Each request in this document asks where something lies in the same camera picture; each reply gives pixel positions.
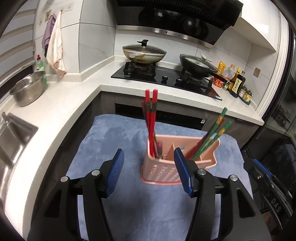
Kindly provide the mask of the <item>dark red chopstick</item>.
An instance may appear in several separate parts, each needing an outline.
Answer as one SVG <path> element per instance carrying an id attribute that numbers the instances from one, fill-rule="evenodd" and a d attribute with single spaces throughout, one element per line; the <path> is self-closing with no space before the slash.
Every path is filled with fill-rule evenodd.
<path id="1" fill-rule="evenodd" d="M 206 133 L 206 135 L 204 135 L 204 137 L 201 139 L 200 142 L 198 142 L 198 144 L 196 144 L 196 146 L 194 146 L 185 156 L 186 159 L 189 160 L 194 160 L 196 159 L 201 150 L 203 149 L 204 145 L 206 144 L 206 142 L 208 142 L 208 140 L 210 139 L 210 137 L 215 133 L 215 131 L 217 130 L 217 128 L 219 128 L 221 126 L 221 124 L 224 122 L 224 116 L 220 115 L 216 122 L 214 123 L 214 125 L 212 125 L 211 129 Z"/>
<path id="2" fill-rule="evenodd" d="M 161 141 L 157 142 L 157 154 L 158 154 L 158 158 L 161 159 L 163 156 L 163 142 Z"/>
<path id="3" fill-rule="evenodd" d="M 150 127 L 149 112 L 147 112 L 147 108 L 146 108 L 146 104 L 145 104 L 144 100 L 141 101 L 141 106 L 142 106 L 142 112 L 143 112 L 143 115 L 144 115 L 144 118 L 145 118 L 145 122 L 146 122 L 146 125 L 147 125 L 147 131 L 149 133 L 149 127 Z"/>

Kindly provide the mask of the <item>green chopstick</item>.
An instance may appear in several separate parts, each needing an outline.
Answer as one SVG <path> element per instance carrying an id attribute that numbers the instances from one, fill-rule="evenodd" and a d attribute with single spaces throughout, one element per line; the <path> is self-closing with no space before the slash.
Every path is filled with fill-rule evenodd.
<path id="1" fill-rule="evenodd" d="M 224 120 L 224 115 L 227 112 L 227 108 L 224 108 L 222 110 L 222 113 L 219 115 L 219 117 L 217 118 L 217 120 L 215 121 L 214 125 L 210 128 L 210 130 L 206 133 L 206 135 L 201 139 L 201 141 L 197 144 L 196 148 L 194 149 L 194 154 L 200 149 L 201 144 L 203 144 L 203 142 L 205 141 L 205 139 L 209 136 L 209 134 L 214 134 L 215 131 L 217 130 L 217 128 L 219 128 L 219 126 L 222 124 L 223 120 Z"/>
<path id="2" fill-rule="evenodd" d="M 228 121 L 221 129 L 220 131 L 215 135 L 214 138 L 211 138 L 212 134 L 209 134 L 209 136 L 205 139 L 203 144 L 201 144 L 200 149 L 194 154 L 194 156 L 191 157 L 191 160 L 196 160 L 198 157 L 201 156 L 208 148 L 210 148 L 218 138 L 223 135 L 226 130 L 231 126 L 231 121 Z"/>

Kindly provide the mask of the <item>black gas stove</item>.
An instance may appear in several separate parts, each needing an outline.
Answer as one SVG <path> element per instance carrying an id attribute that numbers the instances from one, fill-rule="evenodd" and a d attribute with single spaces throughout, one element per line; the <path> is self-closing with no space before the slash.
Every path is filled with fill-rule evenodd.
<path id="1" fill-rule="evenodd" d="M 212 79 L 210 77 L 197 78 L 185 70 L 178 71 L 157 66 L 156 64 L 126 62 L 125 65 L 118 69 L 111 77 L 166 85 L 205 95 L 220 101 L 222 100 L 213 89 Z"/>

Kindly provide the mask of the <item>small green cap jar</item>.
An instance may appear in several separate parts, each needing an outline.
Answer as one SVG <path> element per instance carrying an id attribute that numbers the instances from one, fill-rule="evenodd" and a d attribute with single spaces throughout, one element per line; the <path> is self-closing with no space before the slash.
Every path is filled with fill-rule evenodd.
<path id="1" fill-rule="evenodd" d="M 227 89 L 228 89 L 228 85 L 229 85 L 228 82 L 226 82 L 226 83 L 223 84 L 222 88 L 223 88 L 224 90 L 227 90 Z"/>

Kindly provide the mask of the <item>red instant noodle cup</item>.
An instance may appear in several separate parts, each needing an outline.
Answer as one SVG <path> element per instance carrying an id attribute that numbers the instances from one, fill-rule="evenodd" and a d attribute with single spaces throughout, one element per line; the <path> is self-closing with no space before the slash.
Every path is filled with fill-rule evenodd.
<path id="1" fill-rule="evenodd" d="M 214 77 L 214 79 L 213 79 L 213 85 L 215 85 L 215 86 L 217 86 L 219 88 L 222 88 L 223 84 L 224 84 L 223 81 L 221 81 L 220 79 Z"/>

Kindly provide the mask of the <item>seasoning jar rack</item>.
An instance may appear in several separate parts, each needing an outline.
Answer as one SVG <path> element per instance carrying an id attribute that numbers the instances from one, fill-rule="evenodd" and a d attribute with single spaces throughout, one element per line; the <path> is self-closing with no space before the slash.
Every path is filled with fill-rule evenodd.
<path id="1" fill-rule="evenodd" d="M 246 85 L 243 85 L 238 96 L 245 104 L 250 105 L 253 96 L 252 90 L 247 89 Z"/>

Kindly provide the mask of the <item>dark soy sauce bottle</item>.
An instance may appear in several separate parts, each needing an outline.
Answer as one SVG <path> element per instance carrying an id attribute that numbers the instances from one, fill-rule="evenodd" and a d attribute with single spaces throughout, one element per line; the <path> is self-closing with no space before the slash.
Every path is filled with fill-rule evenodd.
<path id="1" fill-rule="evenodd" d="M 239 96 L 240 90 L 243 87 L 243 84 L 245 83 L 245 76 L 243 74 L 238 74 L 237 78 L 234 82 L 234 85 L 232 89 L 230 90 L 230 94 L 234 97 L 237 98 Z"/>

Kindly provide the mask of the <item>black wok with lid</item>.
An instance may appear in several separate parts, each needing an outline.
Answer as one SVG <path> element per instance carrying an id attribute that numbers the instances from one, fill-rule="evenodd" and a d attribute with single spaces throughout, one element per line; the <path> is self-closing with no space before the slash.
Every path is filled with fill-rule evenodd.
<path id="1" fill-rule="evenodd" d="M 213 76 L 218 78 L 223 83 L 228 81 L 222 75 L 218 74 L 218 68 L 211 64 L 211 61 L 204 55 L 197 57 L 193 55 L 180 54 L 180 63 L 182 65 L 182 75 L 184 75 L 185 72 L 188 72 L 191 74 L 191 77 L 196 79 Z"/>

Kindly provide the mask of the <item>clear plastic oil bottle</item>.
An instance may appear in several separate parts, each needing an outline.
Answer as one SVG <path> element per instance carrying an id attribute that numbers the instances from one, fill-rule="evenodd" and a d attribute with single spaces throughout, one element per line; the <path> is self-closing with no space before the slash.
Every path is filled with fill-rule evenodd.
<path id="1" fill-rule="evenodd" d="M 223 77 L 227 80 L 231 80 L 235 75 L 235 65 L 231 64 L 227 69 L 223 72 Z"/>

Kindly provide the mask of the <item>stainless steel sink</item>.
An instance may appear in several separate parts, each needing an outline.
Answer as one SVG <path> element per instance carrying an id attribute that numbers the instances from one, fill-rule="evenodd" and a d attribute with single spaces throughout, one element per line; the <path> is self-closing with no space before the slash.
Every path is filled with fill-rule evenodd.
<path id="1" fill-rule="evenodd" d="M 22 152 L 38 127 L 13 115 L 1 114 L 1 208 L 4 208 L 9 181 Z"/>

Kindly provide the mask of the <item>yellow seasoning packet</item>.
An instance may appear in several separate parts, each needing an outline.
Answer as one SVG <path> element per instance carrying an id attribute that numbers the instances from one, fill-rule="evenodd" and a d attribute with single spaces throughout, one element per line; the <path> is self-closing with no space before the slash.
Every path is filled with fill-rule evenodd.
<path id="1" fill-rule="evenodd" d="M 226 68 L 226 64 L 223 61 L 220 61 L 219 65 L 218 65 L 217 74 L 218 75 L 223 75 L 223 72 L 224 72 L 225 68 Z"/>

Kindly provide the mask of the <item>beige wok with lid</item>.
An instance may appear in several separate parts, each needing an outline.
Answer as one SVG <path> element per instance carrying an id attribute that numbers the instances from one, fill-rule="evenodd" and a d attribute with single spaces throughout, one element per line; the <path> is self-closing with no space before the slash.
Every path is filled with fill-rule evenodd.
<path id="1" fill-rule="evenodd" d="M 138 41 L 137 44 L 122 47 L 127 59 L 142 64 L 154 64 L 161 61 L 167 54 L 163 49 L 148 45 L 148 40 Z"/>

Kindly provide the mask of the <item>steel mixing bowl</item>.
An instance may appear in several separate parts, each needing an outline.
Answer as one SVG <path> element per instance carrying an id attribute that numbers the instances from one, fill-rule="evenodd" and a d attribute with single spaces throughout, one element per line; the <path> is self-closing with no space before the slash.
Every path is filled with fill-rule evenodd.
<path id="1" fill-rule="evenodd" d="M 44 76 L 45 71 L 34 72 L 13 86 L 10 90 L 10 95 L 13 96 L 18 106 L 27 106 L 36 101 L 44 93 Z"/>

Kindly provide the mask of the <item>green dish soap bottle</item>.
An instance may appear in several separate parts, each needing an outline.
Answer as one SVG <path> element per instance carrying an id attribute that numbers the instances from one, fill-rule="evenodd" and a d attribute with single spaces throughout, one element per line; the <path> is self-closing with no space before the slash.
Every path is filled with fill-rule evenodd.
<path id="1" fill-rule="evenodd" d="M 41 60 L 41 56 L 37 55 L 37 61 L 36 61 L 36 70 L 37 71 L 44 71 L 45 72 L 45 68 L 44 68 L 44 63 Z M 43 82 L 46 84 L 47 83 L 47 79 L 46 79 L 46 75 L 43 76 Z"/>

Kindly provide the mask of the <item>white hanging towel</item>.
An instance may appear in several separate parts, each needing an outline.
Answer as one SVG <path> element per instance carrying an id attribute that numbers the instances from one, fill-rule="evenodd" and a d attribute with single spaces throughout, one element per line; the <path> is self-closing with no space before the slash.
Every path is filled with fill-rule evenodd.
<path id="1" fill-rule="evenodd" d="M 61 11 L 58 13 L 48 44 L 47 63 L 62 79 L 67 73 L 63 62 L 63 47 L 61 34 Z"/>

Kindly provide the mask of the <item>black range hood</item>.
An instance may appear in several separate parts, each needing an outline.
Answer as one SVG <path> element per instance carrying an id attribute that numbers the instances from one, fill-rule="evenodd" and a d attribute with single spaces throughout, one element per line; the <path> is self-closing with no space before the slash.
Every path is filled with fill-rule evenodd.
<path id="1" fill-rule="evenodd" d="M 159 33 L 212 48 L 243 8 L 241 1 L 112 1 L 121 30 Z"/>

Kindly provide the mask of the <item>purple hanging cloth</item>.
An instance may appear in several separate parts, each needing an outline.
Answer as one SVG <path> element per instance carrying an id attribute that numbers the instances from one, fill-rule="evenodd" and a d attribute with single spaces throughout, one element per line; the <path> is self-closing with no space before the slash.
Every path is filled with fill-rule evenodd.
<path id="1" fill-rule="evenodd" d="M 50 16 L 49 20 L 47 21 L 47 25 L 45 28 L 45 32 L 43 35 L 43 39 L 42 39 L 42 48 L 44 50 L 44 56 L 47 56 L 47 51 L 48 51 L 48 45 L 49 45 L 49 41 L 51 38 L 51 34 L 55 25 L 55 21 L 56 21 L 56 15 L 53 14 Z"/>

